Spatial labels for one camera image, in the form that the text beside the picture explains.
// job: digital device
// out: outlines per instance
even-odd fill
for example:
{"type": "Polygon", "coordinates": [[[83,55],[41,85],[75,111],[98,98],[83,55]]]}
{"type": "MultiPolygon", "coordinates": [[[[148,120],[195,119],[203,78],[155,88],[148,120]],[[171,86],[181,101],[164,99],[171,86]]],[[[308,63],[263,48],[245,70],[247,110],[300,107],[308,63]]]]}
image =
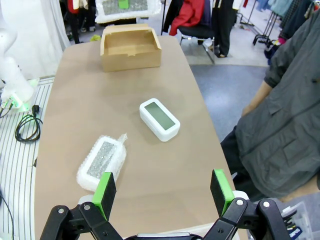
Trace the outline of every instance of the digital device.
{"type": "Polygon", "coordinates": [[[156,98],[140,105],[140,117],[162,142],[177,135],[180,129],[178,119],[156,98]]]}

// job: bolt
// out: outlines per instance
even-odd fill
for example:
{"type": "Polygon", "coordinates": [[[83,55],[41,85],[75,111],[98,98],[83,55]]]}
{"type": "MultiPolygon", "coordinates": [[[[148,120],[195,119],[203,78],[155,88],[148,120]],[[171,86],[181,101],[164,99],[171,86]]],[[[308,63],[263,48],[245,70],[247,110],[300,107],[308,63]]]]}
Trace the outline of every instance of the bolt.
{"type": "Polygon", "coordinates": [[[266,208],[268,208],[268,207],[270,207],[270,203],[267,202],[267,201],[265,201],[265,202],[263,202],[263,206],[266,207],[266,208]]]}
{"type": "Polygon", "coordinates": [[[242,201],[242,200],[239,199],[239,200],[236,201],[236,204],[241,206],[241,205],[244,204],[244,201],[242,201]]]}

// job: cardboard box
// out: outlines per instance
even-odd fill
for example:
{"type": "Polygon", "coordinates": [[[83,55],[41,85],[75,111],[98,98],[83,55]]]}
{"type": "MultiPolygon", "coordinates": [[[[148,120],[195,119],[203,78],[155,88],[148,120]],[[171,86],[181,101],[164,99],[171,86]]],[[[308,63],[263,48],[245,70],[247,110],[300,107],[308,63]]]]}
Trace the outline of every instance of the cardboard box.
{"type": "Polygon", "coordinates": [[[159,67],[161,52],[156,32],[147,24],[107,26],[103,30],[100,55],[105,72],[159,67]]]}

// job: bubble wrap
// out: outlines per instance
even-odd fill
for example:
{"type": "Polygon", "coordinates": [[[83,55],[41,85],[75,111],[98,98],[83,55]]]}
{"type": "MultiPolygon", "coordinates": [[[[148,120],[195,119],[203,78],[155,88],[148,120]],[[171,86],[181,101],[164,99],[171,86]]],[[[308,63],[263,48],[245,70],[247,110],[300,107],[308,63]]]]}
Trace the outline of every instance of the bubble wrap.
{"type": "Polygon", "coordinates": [[[145,18],[161,11],[160,0],[129,0],[128,9],[120,9],[118,0],[95,0],[98,24],[120,19],[145,18]]]}
{"type": "Polygon", "coordinates": [[[101,136],[79,167],[76,176],[78,184],[94,192],[104,172],[112,172],[114,181],[117,181],[127,155],[124,146],[126,139],[126,134],[121,135],[118,140],[109,136],[101,136]]]}

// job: striped metal surface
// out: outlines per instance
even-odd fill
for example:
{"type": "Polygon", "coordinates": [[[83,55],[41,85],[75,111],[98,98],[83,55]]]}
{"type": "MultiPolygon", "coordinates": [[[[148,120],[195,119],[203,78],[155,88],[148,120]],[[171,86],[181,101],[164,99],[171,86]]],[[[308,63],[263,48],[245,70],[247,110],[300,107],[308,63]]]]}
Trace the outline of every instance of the striped metal surface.
{"type": "MultiPolygon", "coordinates": [[[[54,78],[41,79],[35,93],[40,119],[44,120],[46,107],[54,78]]],[[[20,143],[15,139],[15,130],[26,112],[12,114],[0,119],[0,189],[13,215],[14,239],[35,239],[34,195],[39,141],[20,143]]],[[[35,125],[24,128],[24,134],[32,134],[35,125]]],[[[0,232],[12,233],[12,223],[7,207],[0,206],[0,232]]]]}

